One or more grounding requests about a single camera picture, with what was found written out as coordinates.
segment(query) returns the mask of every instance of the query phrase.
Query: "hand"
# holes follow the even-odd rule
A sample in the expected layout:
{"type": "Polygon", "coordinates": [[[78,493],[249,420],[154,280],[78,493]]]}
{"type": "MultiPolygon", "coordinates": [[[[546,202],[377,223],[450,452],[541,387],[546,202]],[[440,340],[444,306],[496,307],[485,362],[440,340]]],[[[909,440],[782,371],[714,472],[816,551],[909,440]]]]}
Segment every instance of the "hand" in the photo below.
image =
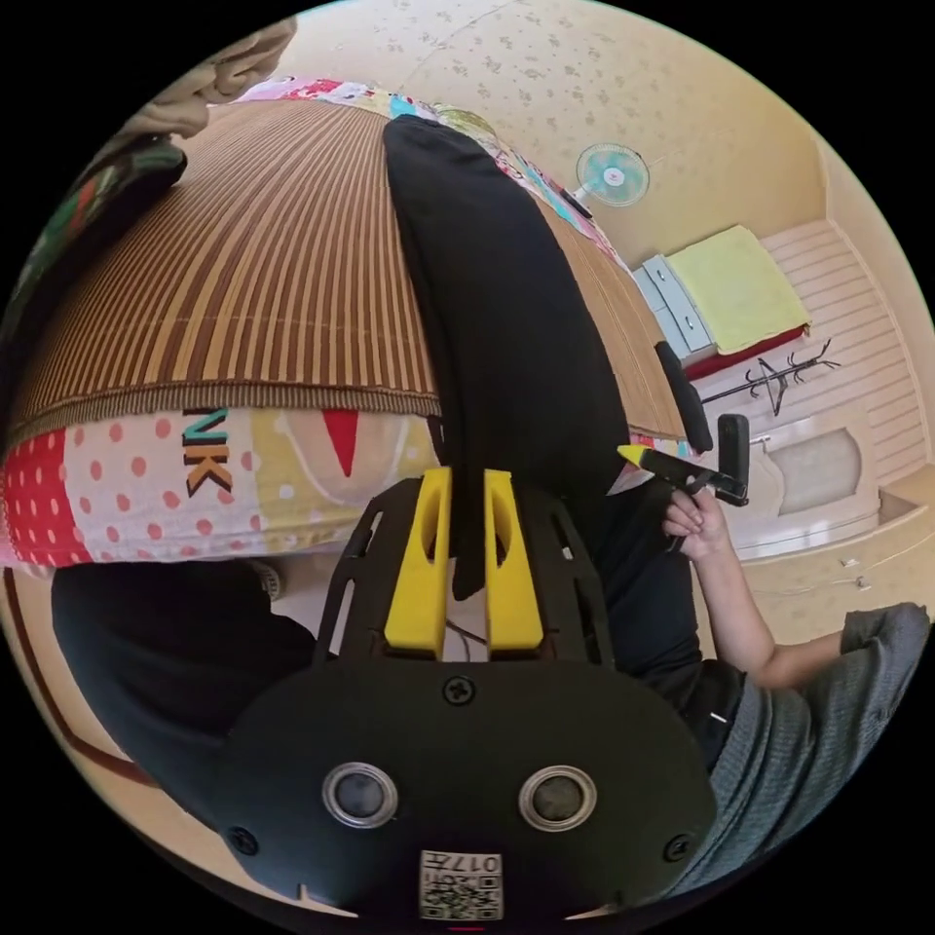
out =
{"type": "Polygon", "coordinates": [[[674,491],[662,531],[667,536],[684,539],[682,554],[695,563],[732,549],[721,505],[706,487],[694,497],[682,490],[674,491]]]}

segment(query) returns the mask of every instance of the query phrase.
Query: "screw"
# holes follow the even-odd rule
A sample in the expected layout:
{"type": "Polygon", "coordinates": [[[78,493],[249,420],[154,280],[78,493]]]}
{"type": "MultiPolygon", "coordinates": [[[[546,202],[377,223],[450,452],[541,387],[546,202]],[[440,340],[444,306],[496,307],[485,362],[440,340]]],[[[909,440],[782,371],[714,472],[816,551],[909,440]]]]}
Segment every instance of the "screw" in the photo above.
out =
{"type": "Polygon", "coordinates": [[[260,849],[256,838],[246,828],[232,828],[227,838],[232,847],[244,857],[252,857],[260,849]]]}
{"type": "Polygon", "coordinates": [[[460,706],[474,701],[476,689],[474,688],[474,682],[470,679],[466,679],[463,675],[456,675],[445,683],[442,694],[444,694],[445,700],[449,704],[460,706]]]}
{"type": "Polygon", "coordinates": [[[662,859],[668,864],[677,864],[680,860],[685,860],[689,853],[689,845],[692,843],[691,835],[676,835],[662,849],[662,859]]]}

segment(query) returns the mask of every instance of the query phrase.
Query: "qr code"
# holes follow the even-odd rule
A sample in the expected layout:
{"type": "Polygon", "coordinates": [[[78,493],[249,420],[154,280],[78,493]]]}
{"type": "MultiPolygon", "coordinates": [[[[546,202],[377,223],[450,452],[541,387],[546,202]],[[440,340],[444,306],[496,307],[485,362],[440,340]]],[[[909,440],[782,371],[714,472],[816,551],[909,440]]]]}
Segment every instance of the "qr code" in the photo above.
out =
{"type": "Polygon", "coordinates": [[[504,917],[503,861],[499,854],[422,852],[422,918],[495,921],[504,917]]]}

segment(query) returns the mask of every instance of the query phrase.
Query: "coat rack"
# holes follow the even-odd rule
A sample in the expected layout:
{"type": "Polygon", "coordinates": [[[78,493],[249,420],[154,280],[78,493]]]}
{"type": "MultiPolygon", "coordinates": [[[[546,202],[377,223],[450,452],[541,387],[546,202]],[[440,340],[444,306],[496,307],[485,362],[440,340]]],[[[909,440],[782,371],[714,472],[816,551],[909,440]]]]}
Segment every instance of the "coat rack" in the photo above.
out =
{"type": "Polygon", "coordinates": [[[789,389],[790,377],[792,377],[794,384],[800,385],[804,383],[803,372],[810,370],[812,367],[824,366],[836,370],[841,366],[834,360],[825,359],[825,354],[828,352],[830,345],[831,338],[825,342],[820,353],[816,354],[814,357],[810,357],[808,360],[803,360],[802,363],[796,363],[796,352],[793,351],[786,357],[786,362],[789,366],[785,370],[776,370],[762,357],[759,357],[757,363],[760,365],[762,376],[757,378],[752,377],[751,368],[751,370],[747,371],[745,377],[746,383],[742,386],[734,387],[732,390],[725,390],[723,393],[715,393],[713,396],[702,399],[701,402],[714,402],[716,399],[724,399],[726,396],[733,396],[735,393],[743,393],[745,390],[749,390],[750,395],[753,396],[754,399],[759,399],[760,394],[757,393],[757,390],[759,387],[766,387],[769,393],[769,401],[772,403],[772,414],[773,416],[778,416],[779,410],[782,408],[783,398],[785,397],[786,391],[789,389]]]}

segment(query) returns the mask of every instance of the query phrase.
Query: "gray sweater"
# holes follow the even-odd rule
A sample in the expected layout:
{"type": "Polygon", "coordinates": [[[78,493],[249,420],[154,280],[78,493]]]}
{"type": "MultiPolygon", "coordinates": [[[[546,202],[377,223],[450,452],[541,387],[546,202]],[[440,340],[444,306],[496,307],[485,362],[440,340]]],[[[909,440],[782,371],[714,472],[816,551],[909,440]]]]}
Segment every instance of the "gray sweater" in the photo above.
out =
{"type": "Polygon", "coordinates": [[[841,790],[879,740],[929,634],[924,608],[847,616],[841,657],[799,691],[748,679],[711,774],[718,817],[668,895],[695,889],[784,843],[841,790]]]}

